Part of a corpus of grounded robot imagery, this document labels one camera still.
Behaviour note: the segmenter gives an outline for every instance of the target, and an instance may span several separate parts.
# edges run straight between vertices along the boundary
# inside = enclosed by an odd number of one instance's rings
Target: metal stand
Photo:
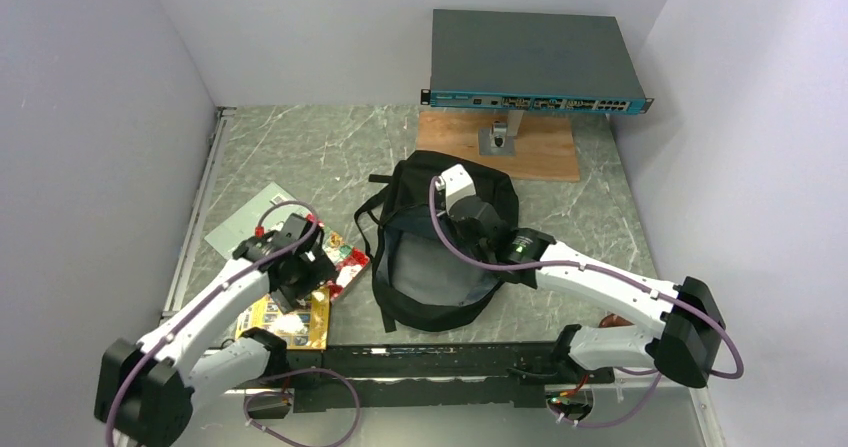
[[[490,128],[480,129],[477,134],[480,155],[515,156],[515,137],[522,118],[523,110],[510,110],[507,112],[506,123],[495,121]]]

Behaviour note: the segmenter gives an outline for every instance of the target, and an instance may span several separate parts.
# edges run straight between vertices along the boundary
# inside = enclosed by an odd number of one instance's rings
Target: plywood base
[[[506,122],[506,114],[422,112],[416,148],[477,162],[516,179],[580,180],[567,118],[525,114],[515,138],[515,156],[480,155],[477,133],[496,120]]]

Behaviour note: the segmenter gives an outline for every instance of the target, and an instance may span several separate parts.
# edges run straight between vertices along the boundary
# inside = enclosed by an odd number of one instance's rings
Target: backpack strap
[[[379,192],[366,200],[365,203],[363,203],[362,206],[356,209],[356,212],[353,213],[353,222],[356,224],[356,228],[359,229],[359,235],[362,236],[362,241],[365,242],[365,255],[367,255],[372,261],[374,260],[374,256],[371,255],[371,244],[368,243],[368,238],[365,237],[365,232],[362,231],[362,226],[359,225],[359,218],[362,214],[368,214],[368,217],[371,217],[371,220],[373,220],[375,224],[379,224],[380,222],[377,220],[377,217],[374,217],[374,213],[371,211],[383,205],[388,193],[389,187],[383,187]]]
[[[371,174],[368,176],[368,182],[388,184],[391,181],[392,176],[390,175]],[[368,217],[371,217],[371,220],[374,221],[375,224],[379,225],[380,222],[377,220],[377,217],[375,217],[374,213],[371,211],[383,205],[383,203],[386,201],[388,193],[389,186],[386,185],[385,187],[380,189],[379,192],[372,195],[368,200],[366,200],[365,203],[363,203],[361,207],[356,209],[356,212],[354,212],[353,214],[353,222],[356,224],[356,228],[359,229],[359,235],[362,236],[362,241],[365,243],[365,255],[367,255],[368,258],[371,260],[372,268],[374,256],[371,254],[371,244],[368,242],[368,238],[365,237],[365,232],[362,231],[362,226],[359,225],[359,218],[362,216],[362,214],[368,214]],[[396,331],[397,324],[395,323],[395,319],[391,318],[383,309],[380,309],[380,314],[383,317],[383,328],[386,330],[386,332]]]

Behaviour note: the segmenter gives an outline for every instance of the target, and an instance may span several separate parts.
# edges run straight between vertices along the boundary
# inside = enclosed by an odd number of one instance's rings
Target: cable
[[[526,262],[523,264],[515,264],[515,265],[497,265],[497,264],[486,264],[480,262],[478,260],[472,259],[462,252],[459,251],[453,244],[451,244],[450,240],[445,236],[445,233],[442,231],[441,226],[439,225],[439,217],[436,213],[436,180],[438,177],[433,177],[430,180],[430,222],[433,224],[433,229],[436,231],[436,235],[439,236],[439,240],[442,241],[442,244],[455,256],[459,257],[460,260],[471,264],[477,268],[490,270],[493,272],[512,272],[516,270],[528,270],[528,269],[540,269],[543,267],[576,267],[580,268],[581,264],[579,262],[573,260],[547,260],[547,261],[537,261],[537,262]],[[642,285],[636,280],[631,279],[630,277],[616,272],[611,269],[607,269],[605,267],[601,267],[600,265],[595,264],[585,264],[583,267],[585,270],[592,270],[594,272],[598,272],[600,274],[604,274],[615,279],[618,279],[628,285],[631,285],[646,294],[651,293],[651,288],[645,285]],[[742,355],[739,354],[739,349],[736,348],[736,344],[733,343],[733,340],[727,335],[727,332],[718,324],[712,317],[701,312],[697,308],[692,305],[683,302],[682,300],[671,297],[668,294],[664,294],[659,292],[659,299],[662,299],[675,307],[680,307],[681,309],[689,312],[690,314],[698,317],[702,321],[704,321],[707,325],[710,326],[711,329],[718,333],[721,340],[727,345],[727,348],[730,350],[730,355],[733,356],[733,361],[736,363],[736,372],[722,372],[718,370],[710,370],[710,374],[723,379],[738,379],[742,377],[742,374],[745,372],[745,366],[742,363]]]
[[[620,372],[624,372],[625,374],[630,374],[630,375],[651,375],[651,374],[656,374],[658,372],[657,369],[630,370],[630,369],[625,369],[624,367],[616,367],[615,370],[618,370]]]
[[[306,234],[303,237],[297,239],[296,241],[294,241],[290,245],[283,247],[282,249],[278,250],[277,252],[274,252],[273,254],[268,255],[267,257],[263,257],[263,258],[257,260],[253,264],[245,267],[244,269],[240,270],[239,272],[237,272],[235,275],[233,275],[229,279],[225,280],[223,283],[216,286],[212,290],[212,292],[209,293],[209,295],[204,297],[203,300],[198,302],[197,305],[195,305],[193,309],[188,311],[188,313],[186,313],[185,317],[180,319],[180,321],[177,322],[176,325],[174,325],[174,328],[171,329],[168,332],[168,334],[166,334],[164,337],[159,339],[159,341],[156,342],[156,344],[154,344],[153,347],[146,354],[144,354],[144,356],[142,356],[141,360],[139,360],[138,363],[135,364],[135,367],[133,367],[132,370],[130,370],[130,373],[127,375],[127,377],[124,379],[124,382],[118,388],[118,392],[115,394],[115,399],[112,400],[112,405],[109,407],[109,415],[106,417],[106,445],[108,447],[115,447],[115,442],[114,442],[114,439],[113,439],[113,432],[115,431],[115,420],[118,417],[118,408],[121,405],[121,402],[123,402],[124,397],[126,397],[127,391],[129,390],[130,385],[135,380],[135,378],[138,377],[139,372],[141,372],[141,369],[144,368],[144,366],[147,364],[147,362],[149,362],[150,359],[155,357],[156,354],[159,353],[159,351],[162,350],[165,347],[165,345],[168,344],[168,342],[169,342],[168,339],[169,338],[173,339],[174,336],[176,336],[189,322],[192,321],[192,319],[194,319],[197,316],[197,314],[199,314],[207,305],[209,305],[213,300],[215,300],[215,298],[221,292],[224,291],[225,285],[229,286],[229,285],[231,285],[235,282],[238,282],[242,277],[244,277],[245,275],[255,271],[259,267],[261,267],[261,266],[263,266],[263,265],[265,265],[269,262],[273,262],[273,261],[279,259],[280,257],[283,257],[284,255],[288,254],[289,252],[292,252],[293,250],[300,247],[301,244],[306,242],[306,240],[309,239],[310,237],[312,237],[312,234],[315,233],[315,229],[318,228],[318,222],[317,222],[318,216],[315,215],[315,209],[311,205],[307,204],[306,202],[301,202],[299,200],[287,200],[287,201],[284,201],[284,202],[281,202],[279,204],[274,205],[273,207],[268,209],[264,214],[262,214],[262,217],[260,218],[260,222],[262,222],[268,216],[268,214],[270,214],[274,210],[276,210],[280,207],[283,207],[285,205],[299,205],[301,207],[305,207],[307,210],[309,210],[310,213],[312,213],[313,216],[315,216],[316,221],[310,223],[311,225],[309,226],[309,230],[307,230]]]
[[[571,390],[565,390],[563,392],[560,392],[559,393],[560,397],[573,397],[573,396],[577,395],[577,392],[580,392],[580,389],[582,389],[583,386],[586,385],[586,382],[588,382],[588,381],[589,381],[589,374],[586,374],[586,375],[583,376],[582,379],[580,379],[580,383],[577,384],[577,387],[575,387]]]
[[[347,433],[345,433],[345,435],[343,435],[341,439],[333,442],[332,444],[327,444],[325,446],[322,446],[322,447],[338,447],[338,446],[342,445],[343,443],[347,442],[347,439],[349,439],[350,436],[353,435],[353,432],[356,431],[356,426],[359,425],[359,419],[362,417],[362,405],[359,401],[359,394],[356,393],[356,389],[353,388],[353,384],[351,384],[349,380],[344,378],[342,375],[340,375],[336,372],[333,372],[332,370],[321,369],[321,368],[316,368],[316,367],[313,367],[311,369],[293,370],[291,372],[286,372],[285,374],[271,375],[271,376],[268,376],[268,377],[263,377],[263,378],[258,379],[258,380],[260,382],[269,382],[269,381],[272,381],[272,380],[290,378],[290,377],[293,377],[295,375],[314,374],[314,373],[326,374],[326,375],[329,375],[329,376],[332,376],[332,377],[335,377],[335,378],[341,380],[342,383],[345,385],[345,387],[347,387],[347,390],[349,390],[351,395],[353,396],[353,403],[354,403],[355,408],[356,408],[356,414],[353,418],[353,424],[350,426],[350,429],[348,429]],[[306,445],[306,444],[301,444],[300,442],[296,442],[294,440],[291,440],[288,437],[283,436],[282,434],[280,434],[276,430],[269,429],[268,427],[266,427],[266,426],[260,424],[259,422],[250,418],[250,414],[248,413],[248,407],[250,407],[251,402],[253,402],[257,398],[276,396],[276,395],[277,395],[277,393],[274,392],[274,391],[266,391],[266,392],[260,392],[258,394],[253,394],[250,397],[248,397],[247,399],[245,399],[243,410],[244,410],[244,418],[247,419],[247,424],[252,426],[252,427],[256,427],[257,429],[261,430],[262,432],[265,432],[266,434],[270,435],[271,437],[274,437],[275,439],[283,441],[283,442],[285,442],[289,445],[292,445],[294,447],[312,447],[312,446],[309,446],[309,445]]]
[[[621,424],[627,422],[628,420],[633,418],[634,415],[639,413],[640,410],[642,410],[642,407],[644,407],[645,404],[647,404],[648,401],[651,400],[651,397],[654,396],[654,392],[657,391],[657,386],[660,384],[661,379],[662,379],[662,375],[657,375],[656,377],[654,377],[654,380],[651,382],[651,385],[648,387],[648,391],[645,392],[645,395],[642,396],[642,399],[639,400],[639,402],[632,409],[630,409],[630,412],[622,415],[621,417],[619,417],[615,420],[611,420],[609,422],[600,422],[600,423],[596,423],[596,424],[587,424],[587,423],[584,423],[584,422],[575,422],[575,421],[569,419],[568,417],[565,417],[565,416],[560,417],[560,414],[557,413],[550,406],[548,406],[548,410],[551,411],[551,413],[554,414],[554,416],[557,418],[558,422],[561,421],[561,420],[565,420],[566,422],[573,425],[574,427],[578,427],[578,428],[581,428],[581,429],[605,429],[607,427],[615,427],[617,425],[621,425]]]
[[[557,379],[559,378],[559,372],[553,372],[550,374],[538,374],[536,372],[528,372],[526,370],[517,369],[515,367],[507,367],[506,371],[513,375],[518,375],[521,377],[529,377],[531,379],[539,379],[539,380],[549,380],[549,379]]]

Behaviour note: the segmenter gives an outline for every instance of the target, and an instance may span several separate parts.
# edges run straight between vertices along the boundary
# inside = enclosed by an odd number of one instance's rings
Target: gray wall
[[[665,0],[162,0],[218,105],[417,103],[432,9],[615,15],[638,52]]]
[[[0,0],[3,445],[102,445],[103,350],[156,323],[214,106],[158,0]]]
[[[707,281],[747,361],[731,446],[846,445],[848,0],[668,0],[619,149],[659,272]],[[729,356],[720,358],[731,368]]]

